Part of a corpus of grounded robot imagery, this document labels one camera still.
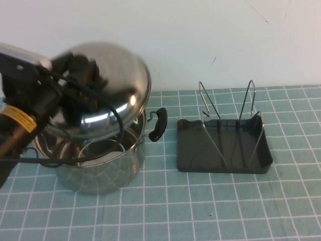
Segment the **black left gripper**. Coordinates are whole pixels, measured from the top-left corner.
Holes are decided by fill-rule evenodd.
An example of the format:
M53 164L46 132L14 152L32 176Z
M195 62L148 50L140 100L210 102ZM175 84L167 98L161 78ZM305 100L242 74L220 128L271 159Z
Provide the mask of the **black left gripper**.
M62 92L48 72L69 75L96 75L96 61L84 54L67 52L46 63L22 60L5 61L5 103L46 118L57 112ZM100 110L98 101L91 97L64 97L61 102L65 122L80 122L84 114Z

